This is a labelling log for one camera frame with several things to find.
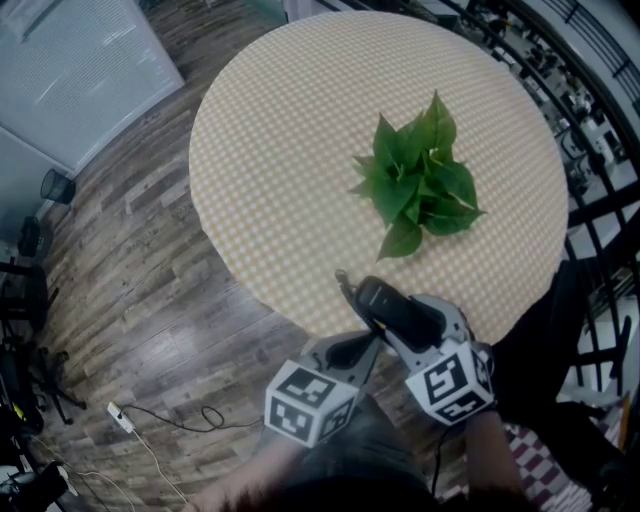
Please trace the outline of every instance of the checkered fabric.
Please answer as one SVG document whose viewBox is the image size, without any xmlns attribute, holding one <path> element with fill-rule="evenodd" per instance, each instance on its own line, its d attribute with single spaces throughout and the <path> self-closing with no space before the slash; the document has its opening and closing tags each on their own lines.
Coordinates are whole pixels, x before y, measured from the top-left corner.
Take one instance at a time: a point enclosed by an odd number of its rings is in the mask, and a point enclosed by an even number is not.
<svg viewBox="0 0 640 512">
<path fill-rule="evenodd" d="M 620 439 L 622 402 L 613 406 L 598 423 L 602 434 L 615 446 Z M 520 470 L 527 498 L 543 512 L 587 512 L 591 509 L 589 492 L 569 480 L 538 436 L 527 428 L 508 426 L 509 447 Z M 455 485 L 442 492 L 448 500 L 468 494 L 469 486 Z"/>
<path fill-rule="evenodd" d="M 352 156 L 371 154 L 379 112 L 399 128 L 436 89 L 488 214 L 376 263 L 385 228 L 371 201 L 347 192 L 360 181 Z M 479 48 L 416 19 L 334 13 L 263 36 L 206 94 L 189 168 L 202 227 L 236 278 L 316 336 L 363 326 L 335 282 L 342 268 L 354 282 L 375 274 L 452 301 L 495 343 L 560 261 L 567 190 L 542 115 Z"/>
</svg>

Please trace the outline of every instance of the plant cutting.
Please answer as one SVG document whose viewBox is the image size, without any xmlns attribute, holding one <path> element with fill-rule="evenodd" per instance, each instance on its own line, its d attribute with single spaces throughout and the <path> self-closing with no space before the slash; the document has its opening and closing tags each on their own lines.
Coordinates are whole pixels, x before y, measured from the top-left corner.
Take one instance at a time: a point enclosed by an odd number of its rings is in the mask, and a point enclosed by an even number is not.
<svg viewBox="0 0 640 512">
<path fill-rule="evenodd" d="M 436 91 L 426 112 L 399 130 L 380 114 L 373 155 L 356 156 L 364 181 L 350 192 L 370 198 L 388 227 L 378 261 L 401 258 L 435 236 L 467 230 L 484 212 L 473 176 L 453 158 L 456 125 Z"/>
</svg>

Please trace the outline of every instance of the wooden floor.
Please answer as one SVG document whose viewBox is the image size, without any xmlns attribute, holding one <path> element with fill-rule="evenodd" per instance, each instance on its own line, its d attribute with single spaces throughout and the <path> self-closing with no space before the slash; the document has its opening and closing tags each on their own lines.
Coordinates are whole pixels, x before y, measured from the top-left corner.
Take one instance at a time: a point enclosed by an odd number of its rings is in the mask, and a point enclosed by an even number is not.
<svg viewBox="0 0 640 512">
<path fill-rule="evenodd" d="M 48 220 L 54 244 L 46 261 L 60 295 L 39 343 L 66 350 L 63 388 L 89 405 L 67 407 L 75 424 L 47 413 L 41 439 L 77 471 L 99 471 L 120 485 L 138 510 L 180 510 L 144 446 L 107 415 L 109 401 L 135 403 L 205 428 L 200 408 L 218 408 L 227 423 L 263 411 L 264 389 L 282 362 L 299 353 L 306 334 L 260 304 L 229 273 L 200 229 L 188 178 L 190 130 L 217 73 L 243 47 L 274 28 L 243 0 L 165 1 L 149 20 L 184 76 L 186 87 L 104 150 L 78 177 L 72 208 Z M 425 471 L 433 467 L 440 430 L 417 410 L 404 371 L 383 356 L 372 390 L 411 438 Z M 130 411 L 165 474 L 185 494 L 198 492 L 246 460 L 261 426 L 195 434 Z M 441 486 L 458 479 L 460 442 Z M 51 458 L 33 443 L 42 461 Z M 68 510 L 103 510 L 72 476 L 79 498 Z M 130 510 L 118 491 L 88 476 L 112 510 Z"/>
</svg>

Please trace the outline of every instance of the black railing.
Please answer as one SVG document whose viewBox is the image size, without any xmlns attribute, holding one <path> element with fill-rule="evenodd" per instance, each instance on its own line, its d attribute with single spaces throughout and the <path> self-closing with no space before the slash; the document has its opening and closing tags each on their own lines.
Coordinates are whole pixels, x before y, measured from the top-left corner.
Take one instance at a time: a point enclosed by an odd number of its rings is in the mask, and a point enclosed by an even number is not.
<svg viewBox="0 0 640 512">
<path fill-rule="evenodd" d="M 640 116 L 640 72 L 611 34 L 577 0 L 543 0 L 572 27 L 611 71 Z"/>
<path fill-rule="evenodd" d="M 356 7 L 355 2 L 343 0 L 346 4 L 352 4 Z M 576 357 L 575 365 L 577 367 L 578 382 L 582 383 L 581 367 L 584 365 L 594 364 L 594 362 L 604 362 L 605 360 L 613 362 L 613 375 L 617 377 L 618 394 L 622 392 L 622 363 L 625 356 L 626 344 L 628 341 L 627 326 L 628 322 L 624 322 L 624 328 L 621 325 L 617 299 L 620 297 L 621 287 L 617 286 L 618 282 L 614 276 L 617 276 L 621 266 L 628 268 L 631 278 L 628 279 L 625 293 L 629 292 L 629 288 L 638 298 L 638 306 L 640 308 L 640 276 L 638 275 L 638 264 L 635 260 L 635 254 L 638 251 L 640 237 L 634 234 L 637 229 L 640 214 L 632 219 L 633 229 L 629 227 L 622 213 L 622 208 L 640 200 L 639 182 L 627 186 L 619 191 L 614 189 L 611 179 L 605 169 L 604 163 L 599 157 L 598 152 L 594 149 L 591 141 L 582 130 L 580 123 L 569 107 L 557 97 L 557 95 L 547 85 L 545 79 L 540 75 L 524 56 L 511 47 L 501 36 L 494 33 L 486 23 L 478 19 L 474 14 L 467 12 L 457 3 L 451 0 L 440 0 L 440 2 L 448 6 L 452 11 L 457 13 L 469 26 L 479 29 L 485 36 L 488 36 L 492 42 L 500 46 L 515 60 L 529 76 L 531 76 L 542 91 L 549 97 L 557 111 L 569 124 L 572 136 L 577 143 L 583 148 L 590 168 L 601 179 L 604 185 L 606 195 L 600 200 L 594 201 L 590 205 L 586 205 L 582 197 L 582 191 L 576 186 L 574 178 L 570 172 L 567 172 L 567 185 L 571 196 L 574 198 L 577 209 L 571 214 L 571 222 L 574 225 L 578 223 L 584 225 L 589 234 L 591 243 L 595 250 L 595 257 L 591 260 L 579 260 L 576 256 L 575 249 L 567 237 L 565 248 L 569 260 L 580 269 L 579 283 L 581 288 L 582 300 L 586 304 L 585 322 L 589 328 L 591 341 L 593 346 L 593 354 L 583 357 Z M 554 10 L 563 16 L 568 23 L 580 24 L 581 30 L 585 29 L 585 17 L 579 12 L 582 8 L 573 0 L 545 0 L 554 4 Z M 387 10 L 414 16 L 425 21 L 433 21 L 433 16 L 425 17 L 425 11 L 422 6 L 411 1 L 369 1 L 357 2 L 356 8 L 362 8 L 363 4 L 368 4 L 368 8 L 376 10 Z M 622 147 L 629 158 L 636 175 L 640 177 L 640 142 L 636 132 L 633 130 L 628 118 L 620 105 L 605 86 L 604 82 L 595 75 L 591 68 L 581 59 L 579 55 L 571 48 L 567 41 L 553 28 L 553 26 L 544 19 L 540 14 L 528 6 L 521 0 L 505 0 L 503 7 L 515 14 L 521 21 L 525 22 L 527 28 L 531 28 L 537 35 L 542 36 L 549 47 L 564 61 L 567 69 L 590 91 L 602 111 L 606 115 L 611 127 L 616 132 Z M 615 44 L 611 44 L 612 39 L 608 34 L 603 36 L 600 32 L 605 32 L 602 26 L 597 23 L 597 29 L 593 28 L 595 24 L 590 24 L 591 32 L 598 31 L 598 36 L 592 37 L 593 44 L 599 41 L 601 51 L 610 55 L 609 62 L 612 74 L 617 72 L 616 79 L 622 77 L 628 70 L 635 69 L 631 63 L 625 63 L 624 58 L 619 56 L 621 49 Z M 620 233 L 614 239 L 615 243 L 610 243 L 606 250 L 603 248 L 596 228 L 594 220 L 602 215 L 613 213 L 620 226 Z M 597 315 L 594 312 L 594 306 L 597 305 Z M 595 322 L 598 315 L 603 309 L 611 311 L 611 319 L 613 323 L 614 339 L 616 343 L 615 349 L 600 349 L 598 335 L 596 332 Z M 596 365 L 597 385 L 602 391 L 602 369 L 600 364 Z"/>
</svg>

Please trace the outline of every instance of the power strip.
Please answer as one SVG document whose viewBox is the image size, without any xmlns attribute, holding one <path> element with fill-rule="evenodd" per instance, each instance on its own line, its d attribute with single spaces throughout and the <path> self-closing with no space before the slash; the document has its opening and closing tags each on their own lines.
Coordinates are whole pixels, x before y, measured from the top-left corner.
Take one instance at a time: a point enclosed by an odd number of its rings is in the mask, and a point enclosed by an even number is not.
<svg viewBox="0 0 640 512">
<path fill-rule="evenodd" d="M 120 407 L 118 407 L 114 402 L 109 402 L 109 405 L 107 405 L 107 411 L 127 433 L 131 434 L 131 432 L 136 429 L 133 421 L 131 421 L 126 414 L 123 414 L 122 409 L 120 409 Z"/>
</svg>

